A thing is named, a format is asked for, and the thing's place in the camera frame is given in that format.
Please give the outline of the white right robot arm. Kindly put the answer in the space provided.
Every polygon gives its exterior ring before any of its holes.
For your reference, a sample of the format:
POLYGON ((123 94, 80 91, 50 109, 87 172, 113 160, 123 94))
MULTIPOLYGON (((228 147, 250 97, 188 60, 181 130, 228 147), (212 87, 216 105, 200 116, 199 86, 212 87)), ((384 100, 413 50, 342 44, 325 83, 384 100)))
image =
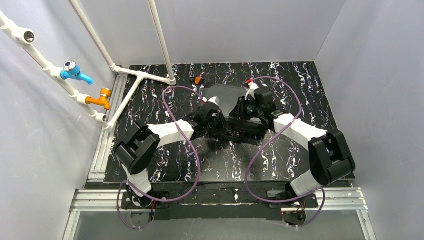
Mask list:
POLYGON ((356 170, 344 134, 316 128, 279 108, 270 90, 256 89, 238 98, 230 118, 248 121, 257 118, 269 130, 292 139, 308 151, 310 169, 285 186, 284 200, 304 196, 356 170))

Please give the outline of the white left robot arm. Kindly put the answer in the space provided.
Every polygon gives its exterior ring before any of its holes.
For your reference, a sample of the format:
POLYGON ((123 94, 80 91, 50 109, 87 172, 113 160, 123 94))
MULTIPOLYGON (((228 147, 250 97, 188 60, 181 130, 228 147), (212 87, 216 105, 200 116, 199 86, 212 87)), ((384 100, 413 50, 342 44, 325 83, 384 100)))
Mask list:
POLYGON ((127 176, 127 188, 137 198, 159 201, 151 196, 152 185, 147 167, 157 149, 178 142, 190 143, 206 135, 231 133, 222 110, 214 102, 206 102, 198 111, 171 123, 141 125, 135 123, 116 142, 112 154, 127 176))

